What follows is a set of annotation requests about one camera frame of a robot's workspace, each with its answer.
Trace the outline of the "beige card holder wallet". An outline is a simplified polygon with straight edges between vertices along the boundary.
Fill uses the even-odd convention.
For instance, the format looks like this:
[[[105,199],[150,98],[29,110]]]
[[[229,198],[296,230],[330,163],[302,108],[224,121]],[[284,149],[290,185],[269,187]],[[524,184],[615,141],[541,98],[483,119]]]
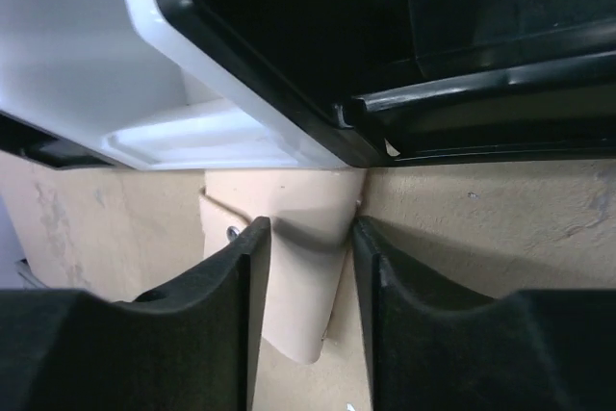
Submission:
[[[271,221],[263,336],[299,364],[321,356],[347,235],[362,199],[363,169],[208,170],[199,194],[204,255],[258,217]]]

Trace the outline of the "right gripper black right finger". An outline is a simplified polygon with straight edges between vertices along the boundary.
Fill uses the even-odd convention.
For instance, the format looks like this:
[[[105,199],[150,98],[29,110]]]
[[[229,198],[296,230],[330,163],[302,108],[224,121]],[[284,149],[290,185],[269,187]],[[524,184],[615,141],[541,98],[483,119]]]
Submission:
[[[357,219],[352,251],[375,410],[611,410],[615,293],[491,298]]]

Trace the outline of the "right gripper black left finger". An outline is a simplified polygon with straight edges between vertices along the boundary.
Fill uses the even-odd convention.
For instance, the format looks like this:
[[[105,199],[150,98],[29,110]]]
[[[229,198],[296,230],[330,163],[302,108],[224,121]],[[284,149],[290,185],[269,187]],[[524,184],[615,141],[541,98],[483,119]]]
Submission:
[[[76,289],[1,294],[5,410],[248,410],[270,220],[131,302]]]

